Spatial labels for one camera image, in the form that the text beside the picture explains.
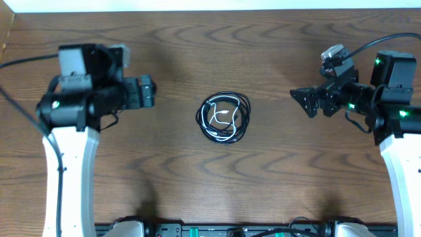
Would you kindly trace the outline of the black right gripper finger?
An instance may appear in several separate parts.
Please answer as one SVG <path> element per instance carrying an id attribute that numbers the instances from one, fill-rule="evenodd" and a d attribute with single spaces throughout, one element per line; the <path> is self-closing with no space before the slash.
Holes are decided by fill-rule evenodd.
<path id="1" fill-rule="evenodd" d="M 304 99 L 314 93 L 316 93 L 316 88 L 308 87 L 308 88 L 297 88 L 294 90 L 290 90 L 290 95 L 294 99 Z"/>
<path id="2" fill-rule="evenodd" d="M 306 112 L 307 116 L 314 118 L 317 115 L 318 99 L 312 99 L 307 97 L 295 97 L 296 102 L 300 104 L 303 110 Z"/>

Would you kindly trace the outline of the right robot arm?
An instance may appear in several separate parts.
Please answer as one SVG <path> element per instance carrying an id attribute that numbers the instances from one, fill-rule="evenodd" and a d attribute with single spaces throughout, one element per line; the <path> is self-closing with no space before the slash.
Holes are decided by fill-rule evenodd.
<path id="1" fill-rule="evenodd" d="M 321 109 L 331 117 L 343 109 L 365 117 L 366 134 L 386 164 L 399 236 L 420 235 L 420 108 L 411 105 L 416 58 L 411 53 L 379 51 L 370 85 L 359 83 L 359 73 L 346 49 L 322 54 L 320 74 L 326 82 L 298 88 L 290 94 L 312 118 Z"/>

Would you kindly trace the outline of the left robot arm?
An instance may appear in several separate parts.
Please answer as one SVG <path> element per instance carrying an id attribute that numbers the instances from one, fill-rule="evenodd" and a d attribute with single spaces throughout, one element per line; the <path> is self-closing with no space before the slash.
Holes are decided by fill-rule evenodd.
<path id="1" fill-rule="evenodd" d="M 37 115 L 46 127 L 47 199 L 43 236 L 95 236 L 93 186 L 101 117 L 154 105 L 150 75 L 95 81 L 90 74 L 60 75 Z"/>

